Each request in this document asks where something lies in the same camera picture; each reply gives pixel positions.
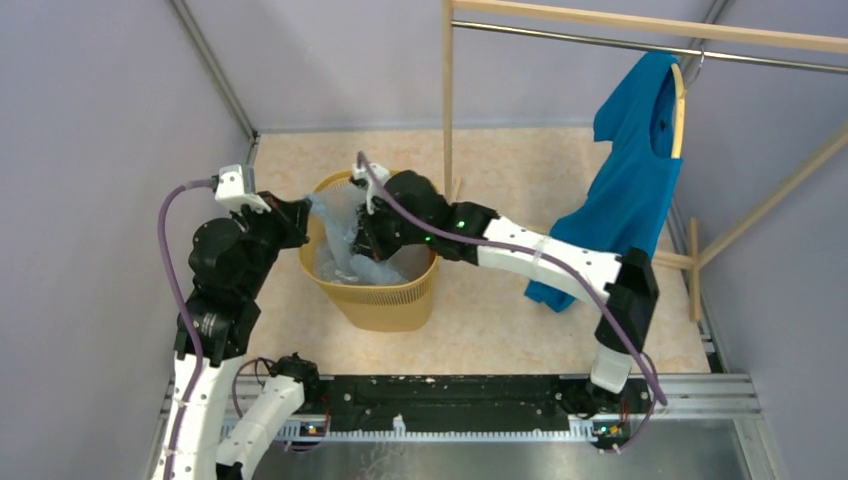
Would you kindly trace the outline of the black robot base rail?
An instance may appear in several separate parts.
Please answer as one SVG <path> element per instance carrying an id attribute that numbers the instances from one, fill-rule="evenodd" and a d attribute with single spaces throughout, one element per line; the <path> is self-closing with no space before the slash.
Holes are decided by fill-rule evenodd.
<path id="1" fill-rule="evenodd" d="M 328 419 L 333 433 L 387 431 L 395 417 L 413 433 L 554 432 L 649 404 L 641 378 L 612 394 L 585 375 L 337 375 L 320 379 L 298 412 Z"/>

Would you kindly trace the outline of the yellow plastic trash bin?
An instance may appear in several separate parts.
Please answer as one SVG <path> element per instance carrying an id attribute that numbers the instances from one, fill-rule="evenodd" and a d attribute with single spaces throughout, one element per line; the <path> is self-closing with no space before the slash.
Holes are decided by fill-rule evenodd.
<path id="1" fill-rule="evenodd" d="M 335 189 L 350 182 L 345 171 L 333 173 L 315 187 L 313 193 Z M 426 247 L 430 266 L 419 278 L 391 286 L 345 285 L 319 279 L 313 268 L 316 246 L 325 239 L 324 226 L 310 211 L 309 242 L 300 248 L 302 269 L 355 327 L 376 332 L 408 332 L 427 323 L 433 309 L 433 290 L 438 260 Z"/>

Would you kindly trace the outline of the light blue plastic trash bag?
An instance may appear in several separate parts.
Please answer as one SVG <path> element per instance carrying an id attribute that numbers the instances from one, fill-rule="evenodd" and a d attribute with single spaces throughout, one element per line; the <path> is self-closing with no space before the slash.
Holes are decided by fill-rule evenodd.
<path id="1" fill-rule="evenodd" d="M 357 210 L 365 204 L 365 192 L 344 184 L 309 195 L 311 213 L 324 226 L 325 239 L 316 246 L 313 268 L 326 282 L 345 285 L 401 285 L 422 276 L 430 266 L 429 254 L 421 246 L 406 246 L 387 260 L 355 254 Z"/>

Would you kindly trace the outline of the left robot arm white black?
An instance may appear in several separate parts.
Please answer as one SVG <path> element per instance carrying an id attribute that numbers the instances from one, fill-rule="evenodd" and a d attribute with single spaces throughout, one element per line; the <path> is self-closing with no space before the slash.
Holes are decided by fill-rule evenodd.
<path id="1" fill-rule="evenodd" d="M 271 364 L 257 399 L 221 434 L 261 313 L 258 294 L 279 253 L 309 240 L 309 200 L 259 197 L 268 210 L 243 206 L 193 235 L 193 289 L 176 297 L 175 378 L 155 479 L 250 479 L 293 414 L 326 404 L 316 364 L 293 353 Z"/>

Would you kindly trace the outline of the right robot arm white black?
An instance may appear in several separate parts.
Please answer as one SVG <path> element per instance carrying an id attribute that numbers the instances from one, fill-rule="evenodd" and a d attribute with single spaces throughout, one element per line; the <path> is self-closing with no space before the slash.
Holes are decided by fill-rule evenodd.
<path id="1" fill-rule="evenodd" d="M 589 404 L 600 412 L 614 411 L 626 400 L 633 366 L 655 399 L 667 402 L 644 351 L 659 297 L 646 252 L 579 247 L 483 205 L 450 203 L 412 170 L 390 173 L 378 165 L 356 165 L 350 181 L 365 193 L 353 253 L 387 260 L 403 247 L 423 246 L 444 260 L 519 274 L 594 306 L 601 319 L 595 330 L 599 349 L 586 385 Z"/>

